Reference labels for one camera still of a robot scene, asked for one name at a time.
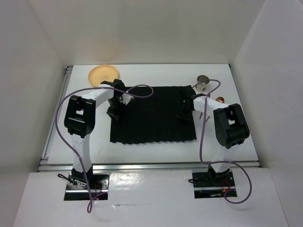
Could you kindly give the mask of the copper spoon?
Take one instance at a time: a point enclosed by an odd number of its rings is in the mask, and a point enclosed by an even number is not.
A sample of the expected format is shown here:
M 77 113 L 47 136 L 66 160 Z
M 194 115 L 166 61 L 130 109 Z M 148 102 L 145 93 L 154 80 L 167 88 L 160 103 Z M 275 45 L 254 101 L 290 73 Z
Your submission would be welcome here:
M 225 99 L 223 97 L 217 97 L 216 98 L 216 101 L 220 102 L 220 103 L 224 103 L 225 102 Z

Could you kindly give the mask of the black cloth placemat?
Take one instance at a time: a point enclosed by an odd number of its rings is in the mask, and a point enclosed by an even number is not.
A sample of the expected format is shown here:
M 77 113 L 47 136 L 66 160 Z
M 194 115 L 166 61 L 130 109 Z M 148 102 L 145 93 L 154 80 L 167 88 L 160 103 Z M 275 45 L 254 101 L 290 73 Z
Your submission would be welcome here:
M 119 121 L 111 121 L 110 142 L 141 144 L 196 140 L 193 116 L 187 122 L 177 117 L 185 95 L 195 95 L 191 86 L 147 87 L 131 90 L 139 96 L 126 107 Z

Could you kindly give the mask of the orange round plate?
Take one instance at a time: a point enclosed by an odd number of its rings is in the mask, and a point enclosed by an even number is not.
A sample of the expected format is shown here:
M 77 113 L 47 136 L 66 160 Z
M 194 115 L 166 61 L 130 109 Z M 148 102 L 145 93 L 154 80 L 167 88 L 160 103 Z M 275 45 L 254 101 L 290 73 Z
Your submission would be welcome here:
M 113 82 L 119 78 L 118 70 L 112 65 L 99 65 L 94 67 L 88 75 L 88 80 L 93 87 L 98 87 L 102 82 Z

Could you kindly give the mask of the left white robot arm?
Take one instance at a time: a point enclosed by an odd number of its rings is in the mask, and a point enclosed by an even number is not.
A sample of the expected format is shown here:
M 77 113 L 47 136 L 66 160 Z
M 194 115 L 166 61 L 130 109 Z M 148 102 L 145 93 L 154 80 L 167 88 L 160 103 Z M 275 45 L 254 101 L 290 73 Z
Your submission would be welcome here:
M 102 82 L 96 90 L 87 94 L 72 95 L 69 99 L 64 126 L 71 135 L 72 147 L 78 153 L 74 155 L 71 174 L 83 189 L 90 188 L 94 183 L 89 138 L 96 123 L 96 108 L 108 102 L 107 114 L 112 120 L 119 121 L 132 99 L 120 90 L 126 91 L 126 87 L 121 80 L 115 79 L 113 82 Z

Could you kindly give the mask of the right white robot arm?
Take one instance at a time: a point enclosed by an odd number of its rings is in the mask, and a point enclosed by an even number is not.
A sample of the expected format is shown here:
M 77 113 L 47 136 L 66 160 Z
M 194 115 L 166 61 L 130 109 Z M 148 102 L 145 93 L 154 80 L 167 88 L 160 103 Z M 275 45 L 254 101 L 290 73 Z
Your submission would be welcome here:
M 228 105 L 209 98 L 205 94 L 182 92 L 183 102 L 177 114 L 180 122 L 190 122 L 193 111 L 206 114 L 214 121 L 214 133 L 220 148 L 214 160 L 208 164 L 206 179 L 211 185 L 218 185 L 225 180 L 232 162 L 232 147 L 244 143 L 250 131 L 239 104 Z

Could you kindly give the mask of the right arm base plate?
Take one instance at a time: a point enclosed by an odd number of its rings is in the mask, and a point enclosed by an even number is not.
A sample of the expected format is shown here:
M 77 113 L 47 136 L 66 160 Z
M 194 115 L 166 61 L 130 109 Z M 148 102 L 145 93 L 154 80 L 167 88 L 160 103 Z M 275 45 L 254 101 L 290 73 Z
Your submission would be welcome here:
M 223 198 L 225 192 L 227 192 L 226 197 L 237 197 L 232 172 L 229 172 L 224 179 L 215 182 L 207 178 L 206 172 L 192 173 L 192 178 L 188 182 L 194 187 L 195 199 Z

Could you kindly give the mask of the aluminium table frame rail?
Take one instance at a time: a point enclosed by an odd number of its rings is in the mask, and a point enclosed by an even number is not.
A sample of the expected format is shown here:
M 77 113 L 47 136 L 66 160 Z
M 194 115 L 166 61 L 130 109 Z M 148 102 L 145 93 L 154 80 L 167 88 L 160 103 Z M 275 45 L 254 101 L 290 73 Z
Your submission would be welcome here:
M 89 72 L 96 65 L 67 66 L 60 98 L 86 87 Z M 229 104 L 241 104 L 228 64 L 121 64 L 114 65 L 120 79 L 126 86 L 146 84 L 150 86 L 186 86 L 194 85 L 199 75 L 207 75 L 221 82 L 221 86 L 212 93 L 214 99 L 222 96 Z M 71 141 L 63 126 L 67 101 L 62 105 L 58 126 L 67 141 Z M 197 140 L 189 142 L 160 142 L 149 144 L 123 145 L 109 141 L 110 118 L 106 114 L 108 103 L 97 109 L 96 126 L 90 137 L 90 157 L 94 170 L 143 170 L 143 169 L 183 169 L 203 167 L 199 160 L 199 138 L 202 130 L 202 118 L 194 112 Z M 207 121 L 203 142 L 203 160 L 214 158 L 219 151 L 214 136 L 214 122 Z M 58 136 L 55 126 L 48 136 L 41 157 L 39 172 L 70 171 L 73 152 Z M 244 144 L 232 148 L 233 161 L 241 166 L 259 167 L 259 159 L 251 136 Z

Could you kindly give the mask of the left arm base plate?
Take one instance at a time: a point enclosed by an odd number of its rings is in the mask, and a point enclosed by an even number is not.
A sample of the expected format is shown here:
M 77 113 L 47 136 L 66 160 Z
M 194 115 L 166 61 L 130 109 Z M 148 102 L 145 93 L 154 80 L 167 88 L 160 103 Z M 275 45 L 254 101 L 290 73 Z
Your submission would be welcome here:
M 76 180 L 71 174 L 58 177 L 67 180 L 65 201 L 89 201 L 87 184 Z M 92 198 L 96 201 L 108 200 L 109 174 L 95 174 L 89 182 Z

